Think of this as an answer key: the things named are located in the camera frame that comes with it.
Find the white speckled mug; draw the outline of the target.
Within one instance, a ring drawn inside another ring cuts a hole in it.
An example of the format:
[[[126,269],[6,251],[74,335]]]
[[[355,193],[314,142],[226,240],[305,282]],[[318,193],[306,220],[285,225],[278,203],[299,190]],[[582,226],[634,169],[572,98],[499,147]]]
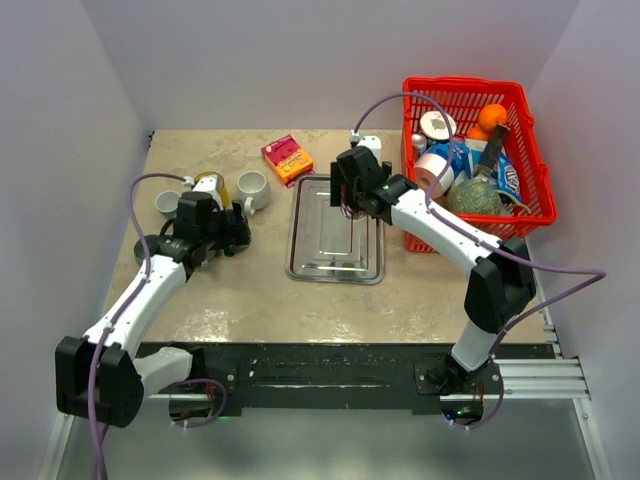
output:
[[[245,213],[253,216],[270,204],[271,186],[263,173],[248,171],[237,180],[237,196]]]

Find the yellow mug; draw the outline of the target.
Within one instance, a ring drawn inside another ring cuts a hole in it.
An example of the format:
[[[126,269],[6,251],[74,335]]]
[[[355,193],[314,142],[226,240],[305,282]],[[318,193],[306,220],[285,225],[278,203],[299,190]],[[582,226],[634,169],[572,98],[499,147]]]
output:
[[[217,172],[203,172],[194,178],[193,191],[208,193],[214,199],[220,210],[230,205],[230,197],[224,177]]]

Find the dark red mug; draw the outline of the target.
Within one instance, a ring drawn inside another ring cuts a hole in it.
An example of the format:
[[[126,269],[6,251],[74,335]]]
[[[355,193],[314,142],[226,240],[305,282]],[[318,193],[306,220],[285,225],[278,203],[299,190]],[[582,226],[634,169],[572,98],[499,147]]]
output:
[[[341,203],[340,209],[343,215],[347,219],[352,221],[358,221],[368,216],[368,214],[364,210],[362,210],[359,206],[348,205],[345,202]]]

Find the grey blue mug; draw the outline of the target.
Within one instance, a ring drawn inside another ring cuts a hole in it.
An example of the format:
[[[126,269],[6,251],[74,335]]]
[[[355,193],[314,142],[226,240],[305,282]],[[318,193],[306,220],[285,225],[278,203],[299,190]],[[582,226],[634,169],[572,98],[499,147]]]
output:
[[[167,219],[176,217],[180,194],[177,191],[166,190],[156,196],[154,206]]]

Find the grey green mug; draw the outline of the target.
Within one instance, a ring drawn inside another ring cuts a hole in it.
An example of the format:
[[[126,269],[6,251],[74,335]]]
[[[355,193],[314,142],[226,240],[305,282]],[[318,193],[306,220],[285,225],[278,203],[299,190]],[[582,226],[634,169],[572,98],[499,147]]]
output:
[[[157,243],[158,243],[158,236],[157,235],[146,235],[145,236],[145,242],[147,245],[147,249],[149,250],[149,254],[151,256],[154,255],[156,249],[157,249]],[[145,256],[145,250],[144,247],[142,245],[142,241],[138,240],[133,248],[133,255],[134,255],[134,259],[137,263],[138,266],[141,266],[146,258]]]

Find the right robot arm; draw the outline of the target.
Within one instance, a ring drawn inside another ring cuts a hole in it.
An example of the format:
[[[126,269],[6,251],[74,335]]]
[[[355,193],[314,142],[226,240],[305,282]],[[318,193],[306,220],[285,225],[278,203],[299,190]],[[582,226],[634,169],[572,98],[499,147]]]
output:
[[[498,336],[536,294],[523,240],[506,242],[475,229],[428,199],[425,191],[365,146],[330,165],[330,204],[351,216],[396,226],[445,256],[468,281],[468,323],[450,352],[425,374],[431,393],[466,393],[481,380]]]

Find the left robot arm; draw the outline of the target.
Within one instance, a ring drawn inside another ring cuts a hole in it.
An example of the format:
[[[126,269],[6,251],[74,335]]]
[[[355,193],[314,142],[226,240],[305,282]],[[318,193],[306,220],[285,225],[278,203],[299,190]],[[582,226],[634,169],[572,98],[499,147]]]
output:
[[[58,410],[124,428],[149,396],[174,384],[185,392],[200,390],[207,368],[191,351],[162,347],[140,358],[138,349],[164,305],[209,253],[233,256],[250,242],[242,202],[224,208],[207,192],[182,194],[172,231],[142,241],[150,257],[125,292],[83,336],[66,336],[56,347]]]

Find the pink orange snack box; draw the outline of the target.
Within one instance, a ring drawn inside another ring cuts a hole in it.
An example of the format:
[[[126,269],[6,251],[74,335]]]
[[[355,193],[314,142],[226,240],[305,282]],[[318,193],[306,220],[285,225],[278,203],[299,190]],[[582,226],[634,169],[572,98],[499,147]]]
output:
[[[311,173],[314,168],[311,156],[291,135],[267,144],[261,153],[264,161],[287,188],[291,188],[300,176]]]

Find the silver can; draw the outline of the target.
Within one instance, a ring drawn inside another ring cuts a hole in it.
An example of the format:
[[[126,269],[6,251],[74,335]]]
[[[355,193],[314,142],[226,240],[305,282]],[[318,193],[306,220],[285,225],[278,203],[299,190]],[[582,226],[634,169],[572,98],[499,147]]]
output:
[[[413,133],[411,136],[412,152],[415,159],[419,159],[428,149],[427,138],[421,133]]]

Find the metal tray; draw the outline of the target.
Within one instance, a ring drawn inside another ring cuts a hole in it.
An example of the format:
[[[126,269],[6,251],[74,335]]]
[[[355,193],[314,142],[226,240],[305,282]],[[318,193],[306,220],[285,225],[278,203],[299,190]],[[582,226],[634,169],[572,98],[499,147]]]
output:
[[[330,205],[330,177],[308,174],[293,191],[287,276],[298,281],[374,285],[385,275],[384,226]]]

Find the white tape roll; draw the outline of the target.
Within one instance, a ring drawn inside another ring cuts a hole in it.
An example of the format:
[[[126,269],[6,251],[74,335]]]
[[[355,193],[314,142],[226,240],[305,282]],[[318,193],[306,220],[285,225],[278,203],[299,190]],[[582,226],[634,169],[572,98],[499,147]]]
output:
[[[448,142],[457,133],[457,125],[453,117],[437,110],[425,112],[419,120],[419,126],[429,142]]]

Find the green patterned ball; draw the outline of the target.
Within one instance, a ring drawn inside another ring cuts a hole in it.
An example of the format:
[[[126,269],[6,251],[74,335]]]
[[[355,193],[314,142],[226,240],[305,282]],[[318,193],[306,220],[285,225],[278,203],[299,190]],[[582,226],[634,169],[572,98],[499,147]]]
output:
[[[469,215],[498,215],[502,209],[498,191],[478,178],[453,188],[447,195],[446,205],[454,213]]]

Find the orange fruit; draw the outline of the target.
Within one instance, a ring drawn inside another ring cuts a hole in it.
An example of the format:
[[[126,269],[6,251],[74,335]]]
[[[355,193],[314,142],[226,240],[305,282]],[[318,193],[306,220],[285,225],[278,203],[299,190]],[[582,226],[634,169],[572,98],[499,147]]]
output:
[[[475,125],[469,130],[466,138],[470,140],[489,141],[491,134],[483,130],[479,125]]]
[[[507,125],[508,113],[501,104],[489,104],[483,107],[478,115],[478,126],[485,132],[493,131],[497,125]]]

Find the red plastic basket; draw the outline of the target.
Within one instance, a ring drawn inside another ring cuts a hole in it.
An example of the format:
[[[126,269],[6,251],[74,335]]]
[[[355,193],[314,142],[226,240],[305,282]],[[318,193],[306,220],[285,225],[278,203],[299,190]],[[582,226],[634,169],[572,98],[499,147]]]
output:
[[[403,90],[435,100],[453,117],[460,136],[477,124],[483,107],[500,104],[507,111],[510,133],[505,143],[506,156],[518,173],[522,201],[531,211],[509,207],[507,216],[464,215],[463,220],[502,239],[523,238],[536,228],[556,221],[550,170],[540,156],[534,133],[535,119],[520,84],[471,77],[409,77],[403,83]]]

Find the brown handled tool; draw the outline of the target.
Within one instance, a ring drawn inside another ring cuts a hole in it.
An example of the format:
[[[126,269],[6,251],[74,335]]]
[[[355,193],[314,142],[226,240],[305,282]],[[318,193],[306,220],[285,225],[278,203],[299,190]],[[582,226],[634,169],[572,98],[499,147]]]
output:
[[[490,178],[498,163],[504,141],[510,133],[506,125],[497,124],[473,170],[473,177]]]

